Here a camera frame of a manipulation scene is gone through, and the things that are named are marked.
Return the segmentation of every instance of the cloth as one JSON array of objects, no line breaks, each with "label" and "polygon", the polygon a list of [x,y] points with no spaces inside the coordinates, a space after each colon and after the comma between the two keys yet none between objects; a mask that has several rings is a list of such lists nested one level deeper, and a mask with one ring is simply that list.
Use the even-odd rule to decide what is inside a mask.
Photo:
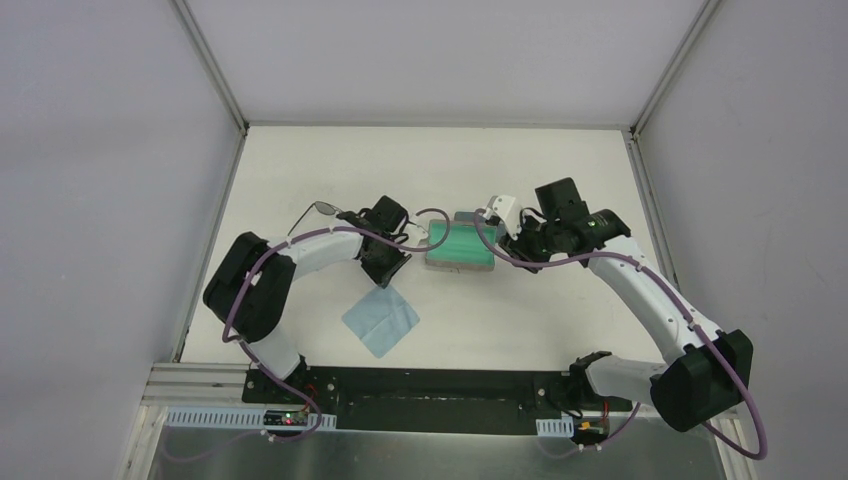
[{"label": "cloth", "polygon": [[342,321],[377,358],[418,324],[415,310],[391,286],[376,287],[342,315]]}]

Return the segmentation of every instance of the table surface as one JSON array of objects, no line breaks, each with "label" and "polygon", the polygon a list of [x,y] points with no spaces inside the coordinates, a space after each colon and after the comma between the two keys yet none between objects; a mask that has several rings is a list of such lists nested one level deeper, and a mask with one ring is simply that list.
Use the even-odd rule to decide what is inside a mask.
[{"label": "table surface", "polygon": [[[235,237],[249,230],[263,238],[285,236],[315,200],[355,211],[385,194],[410,211],[440,207],[452,213],[508,194],[536,206],[536,187],[568,176],[590,210],[618,213],[655,263],[620,132],[254,127],[204,285]],[[580,265],[532,275],[498,260],[492,272],[453,273],[432,270],[415,255],[392,285],[421,321],[381,359],[341,321],[374,288],[357,262],[295,282],[282,322],[313,365],[558,370],[596,350],[661,361],[624,303]],[[237,346],[221,342],[222,329],[198,302],[182,361],[247,363]]]}]

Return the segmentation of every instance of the light blue napkin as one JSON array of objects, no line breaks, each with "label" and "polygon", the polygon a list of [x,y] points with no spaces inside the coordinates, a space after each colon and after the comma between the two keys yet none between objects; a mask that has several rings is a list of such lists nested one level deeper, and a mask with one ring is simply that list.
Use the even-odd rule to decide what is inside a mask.
[{"label": "light blue napkin", "polygon": [[412,327],[418,314],[391,286],[377,287],[342,315],[342,321],[377,358],[389,352]]}]

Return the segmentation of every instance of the white wall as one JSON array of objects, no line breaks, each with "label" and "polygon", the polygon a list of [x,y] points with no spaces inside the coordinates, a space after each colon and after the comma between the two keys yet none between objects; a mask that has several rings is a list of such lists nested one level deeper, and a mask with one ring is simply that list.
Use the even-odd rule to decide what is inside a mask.
[{"label": "white wall", "polygon": [[703,0],[191,0],[251,121],[630,125]]},{"label": "white wall", "polygon": [[754,342],[761,478],[842,478],[848,3],[726,2],[642,153],[685,293]]},{"label": "white wall", "polygon": [[166,1],[0,7],[0,478],[110,478],[237,134]]}]

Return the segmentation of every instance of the black base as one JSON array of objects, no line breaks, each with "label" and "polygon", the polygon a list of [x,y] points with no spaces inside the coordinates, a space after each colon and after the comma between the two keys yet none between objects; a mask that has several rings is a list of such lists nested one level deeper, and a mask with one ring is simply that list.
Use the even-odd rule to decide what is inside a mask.
[{"label": "black base", "polygon": [[[307,369],[301,363],[287,381],[308,394],[312,385],[321,411],[336,415],[343,430],[536,435],[536,419],[560,418],[562,409],[601,411],[604,400],[610,411],[632,409],[616,397],[568,403],[562,393],[573,381],[561,372]],[[242,401],[303,404],[258,370],[248,372]]]}]

